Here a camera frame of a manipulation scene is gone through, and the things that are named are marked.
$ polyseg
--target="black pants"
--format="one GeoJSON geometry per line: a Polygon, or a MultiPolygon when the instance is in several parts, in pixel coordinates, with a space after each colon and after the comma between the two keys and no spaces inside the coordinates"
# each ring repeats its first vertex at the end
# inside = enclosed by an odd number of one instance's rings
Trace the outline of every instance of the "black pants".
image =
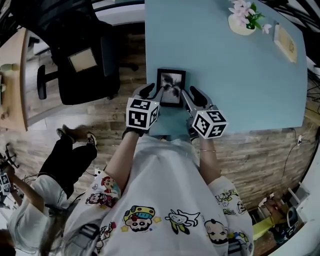
{"type": "Polygon", "coordinates": [[[72,145],[71,138],[62,135],[38,175],[38,177],[48,175],[53,178],[64,190],[67,198],[74,192],[74,184],[97,157],[96,147],[92,144],[75,149],[72,145]]]}

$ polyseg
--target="flower vase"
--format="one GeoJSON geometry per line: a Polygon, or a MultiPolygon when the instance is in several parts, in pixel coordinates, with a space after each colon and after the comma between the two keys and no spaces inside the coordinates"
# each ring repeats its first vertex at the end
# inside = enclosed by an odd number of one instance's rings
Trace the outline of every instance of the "flower vase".
{"type": "Polygon", "coordinates": [[[229,16],[228,22],[229,22],[230,29],[234,33],[237,33],[237,34],[242,35],[242,36],[249,36],[253,32],[255,32],[256,29],[257,29],[257,27],[254,27],[254,29],[249,29],[249,28],[237,25],[236,21],[232,18],[232,15],[229,16]]]}

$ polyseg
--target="person in black pants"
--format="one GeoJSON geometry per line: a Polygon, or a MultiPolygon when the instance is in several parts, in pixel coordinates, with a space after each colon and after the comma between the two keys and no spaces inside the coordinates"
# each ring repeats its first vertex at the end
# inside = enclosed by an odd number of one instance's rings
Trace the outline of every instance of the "person in black pants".
{"type": "Polygon", "coordinates": [[[39,176],[48,175],[53,178],[69,198],[74,192],[74,184],[97,157],[97,140],[91,133],[87,133],[87,144],[73,149],[76,136],[73,130],[65,125],[56,130],[60,139],[44,162],[39,176]]]}
{"type": "Polygon", "coordinates": [[[10,182],[24,193],[24,198],[7,222],[7,229],[0,229],[3,255],[14,256],[16,249],[48,255],[59,248],[57,239],[61,239],[71,211],[68,198],[74,192],[74,184],[97,157],[97,140],[89,132],[87,144],[73,149],[77,139],[75,131],[65,125],[56,131],[60,139],[32,185],[18,178],[13,168],[6,172],[10,182]]]}

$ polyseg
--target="person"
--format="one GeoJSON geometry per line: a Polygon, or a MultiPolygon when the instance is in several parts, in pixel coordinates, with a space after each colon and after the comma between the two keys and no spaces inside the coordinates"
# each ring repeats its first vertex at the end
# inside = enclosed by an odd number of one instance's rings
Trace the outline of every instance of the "person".
{"type": "Polygon", "coordinates": [[[190,138],[143,134],[125,130],[69,216],[61,254],[251,255],[252,220],[221,176],[214,141],[200,137],[198,159],[190,138]]]}
{"type": "Polygon", "coordinates": [[[24,193],[21,206],[16,209],[7,229],[0,230],[1,255],[14,256],[16,249],[34,254],[45,241],[52,226],[51,209],[66,209],[74,184],[97,157],[97,141],[87,134],[87,144],[73,149],[77,134],[65,125],[56,130],[60,139],[44,162],[37,179],[28,185],[18,178],[13,168],[7,174],[12,184],[24,193]]]}

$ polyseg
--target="bracelet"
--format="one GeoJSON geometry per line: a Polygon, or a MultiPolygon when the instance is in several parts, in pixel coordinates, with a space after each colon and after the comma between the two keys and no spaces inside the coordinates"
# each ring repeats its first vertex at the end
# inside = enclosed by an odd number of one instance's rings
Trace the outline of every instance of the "bracelet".
{"type": "Polygon", "coordinates": [[[205,150],[205,149],[201,149],[201,148],[200,148],[200,151],[205,151],[205,152],[217,152],[216,150],[205,150]]]}

